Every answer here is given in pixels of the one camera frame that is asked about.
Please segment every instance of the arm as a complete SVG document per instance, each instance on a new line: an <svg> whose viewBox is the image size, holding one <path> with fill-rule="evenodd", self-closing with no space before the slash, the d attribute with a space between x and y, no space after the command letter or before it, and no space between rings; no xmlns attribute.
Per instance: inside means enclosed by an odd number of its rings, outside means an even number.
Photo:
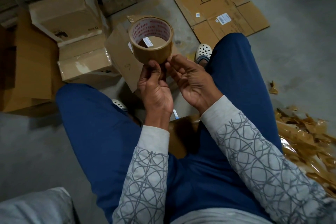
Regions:
<svg viewBox="0 0 336 224"><path fill-rule="evenodd" d="M163 223L169 132L143 126L128 167L113 223Z"/></svg>
<svg viewBox="0 0 336 224"><path fill-rule="evenodd" d="M334 223L336 201L327 197L225 96L201 117L230 165L272 220L278 223Z"/></svg>

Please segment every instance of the trousers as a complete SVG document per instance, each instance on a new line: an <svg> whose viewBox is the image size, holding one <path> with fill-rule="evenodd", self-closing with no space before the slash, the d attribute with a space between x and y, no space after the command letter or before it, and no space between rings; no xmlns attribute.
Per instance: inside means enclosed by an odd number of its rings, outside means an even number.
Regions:
<svg viewBox="0 0 336 224"><path fill-rule="evenodd" d="M247 38L240 33L222 38L206 71L235 107L282 151L271 100ZM85 84L63 86L56 102L74 153L97 195L97 205L111 223L141 128L106 95ZM169 155L165 222L191 211L218 207L270 220L204 124L200 123L198 132L196 153L182 159Z"/></svg>

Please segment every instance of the tape roll inner core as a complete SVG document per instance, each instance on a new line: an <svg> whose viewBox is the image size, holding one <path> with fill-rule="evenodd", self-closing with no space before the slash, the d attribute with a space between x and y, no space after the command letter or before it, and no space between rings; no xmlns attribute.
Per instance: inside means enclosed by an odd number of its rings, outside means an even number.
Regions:
<svg viewBox="0 0 336 224"><path fill-rule="evenodd" d="M148 36L157 36L167 42L170 34L168 23L157 18L143 18L133 27L131 32L133 41L136 44Z"/></svg>

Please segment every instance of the sleeve cuff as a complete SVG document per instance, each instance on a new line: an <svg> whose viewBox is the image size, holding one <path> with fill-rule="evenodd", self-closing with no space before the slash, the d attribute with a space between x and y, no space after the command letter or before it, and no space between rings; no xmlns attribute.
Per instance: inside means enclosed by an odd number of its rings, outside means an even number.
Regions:
<svg viewBox="0 0 336 224"><path fill-rule="evenodd" d="M228 123L228 121L238 112L239 109L237 109L233 103L223 95L202 114L200 120L208 129L212 138L214 138L216 132Z"/></svg>
<svg viewBox="0 0 336 224"><path fill-rule="evenodd" d="M162 128L143 126L138 147L155 153L168 154L169 132Z"/></svg>

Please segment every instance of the geometric line pattern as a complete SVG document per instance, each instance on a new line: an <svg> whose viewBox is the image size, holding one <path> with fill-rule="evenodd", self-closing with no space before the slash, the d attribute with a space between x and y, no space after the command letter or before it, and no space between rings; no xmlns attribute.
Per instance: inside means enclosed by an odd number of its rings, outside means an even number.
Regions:
<svg viewBox="0 0 336 224"><path fill-rule="evenodd" d="M336 223L336 201L284 158L238 112L214 140L234 171L277 223Z"/></svg>
<svg viewBox="0 0 336 224"><path fill-rule="evenodd" d="M167 172L168 154L136 146L113 223L163 223Z"/></svg>

